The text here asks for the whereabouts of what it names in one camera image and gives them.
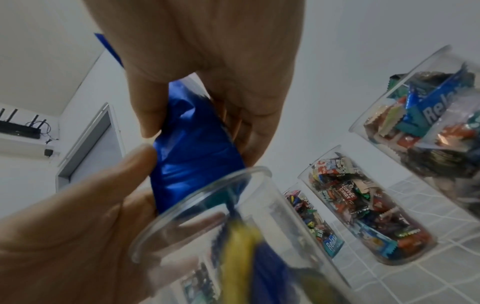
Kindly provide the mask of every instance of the person's right hand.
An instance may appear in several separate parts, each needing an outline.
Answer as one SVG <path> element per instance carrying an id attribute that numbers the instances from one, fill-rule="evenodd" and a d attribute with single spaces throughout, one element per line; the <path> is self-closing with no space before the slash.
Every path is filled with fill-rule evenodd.
<path id="1" fill-rule="evenodd" d="M 168 83 L 197 72 L 246 165 L 280 120 L 304 0 L 84 0 L 123 61 L 142 135 L 161 128 Z"/>

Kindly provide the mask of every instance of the jar filled with candy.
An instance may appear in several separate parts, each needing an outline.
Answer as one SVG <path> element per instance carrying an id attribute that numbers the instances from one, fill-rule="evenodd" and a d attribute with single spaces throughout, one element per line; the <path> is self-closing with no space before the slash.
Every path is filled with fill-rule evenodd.
<path id="1" fill-rule="evenodd" d="M 309 202 L 309 199 L 298 187 L 291 187 L 284 193 L 287 201 L 292 205 L 302 221 L 307 225 L 310 233 L 325 249 L 330 257 L 335 257 L 342 248 L 344 241 L 322 219 L 318 211 Z"/>
<path id="2" fill-rule="evenodd" d="M 412 219 L 337 146 L 299 176 L 381 263 L 399 265 L 436 238 Z"/>
<path id="3" fill-rule="evenodd" d="M 480 67 L 445 47 L 408 74 L 350 128 L 480 217 Z"/>

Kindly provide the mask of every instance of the black router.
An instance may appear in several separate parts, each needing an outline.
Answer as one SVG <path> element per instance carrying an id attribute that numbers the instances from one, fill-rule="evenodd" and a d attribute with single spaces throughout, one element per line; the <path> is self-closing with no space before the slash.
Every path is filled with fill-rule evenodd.
<path id="1" fill-rule="evenodd" d="M 0 110 L 0 117 L 4 113 L 5 109 Z M 21 137 L 28 137 L 28 138 L 34 138 L 34 139 L 40 139 L 42 136 L 42 131 L 40 130 L 40 127 L 44 124 L 46 120 L 44 120 L 38 127 L 34 128 L 31 125 L 33 125 L 33 122 L 30 123 L 30 126 L 23 126 L 19 124 L 14 124 L 11 123 L 10 120 L 14 117 L 15 113 L 17 113 L 18 109 L 15 109 L 12 111 L 10 116 L 8 117 L 7 120 L 5 121 L 0 121 L 0 133 L 5 133 L 9 135 L 15 135 L 15 136 L 21 136 Z"/>

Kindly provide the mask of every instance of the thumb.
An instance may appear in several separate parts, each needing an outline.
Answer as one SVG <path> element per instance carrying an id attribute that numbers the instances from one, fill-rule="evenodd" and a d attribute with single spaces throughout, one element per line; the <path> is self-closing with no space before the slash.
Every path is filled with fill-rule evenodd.
<path id="1" fill-rule="evenodd" d="M 156 163 L 155 149 L 142 145 L 115 167 L 6 218 L 0 230 L 10 228 L 36 240 L 68 239 L 122 202 L 146 179 Z"/>
<path id="2" fill-rule="evenodd" d="M 140 122 L 141 135 L 144 138 L 152 137 L 160 131 L 167 115 L 169 85 L 150 81 L 129 72 L 127 68 L 131 107 Z"/>

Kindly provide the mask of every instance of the person's left hand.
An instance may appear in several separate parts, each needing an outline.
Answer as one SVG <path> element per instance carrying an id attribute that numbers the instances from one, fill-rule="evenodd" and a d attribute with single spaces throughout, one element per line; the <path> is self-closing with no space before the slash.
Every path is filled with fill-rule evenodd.
<path id="1" fill-rule="evenodd" d="M 155 150 L 141 146 L 116 167 L 0 221 L 1 302 L 136 304 L 145 299 L 147 284 L 127 251 L 155 219 L 156 209 L 151 190 L 130 194 L 156 162 Z M 219 220 L 176 227 L 168 238 L 180 241 Z M 157 239 L 156 246 L 170 241 Z M 163 283 L 196 265 L 170 269 L 175 276 Z"/>

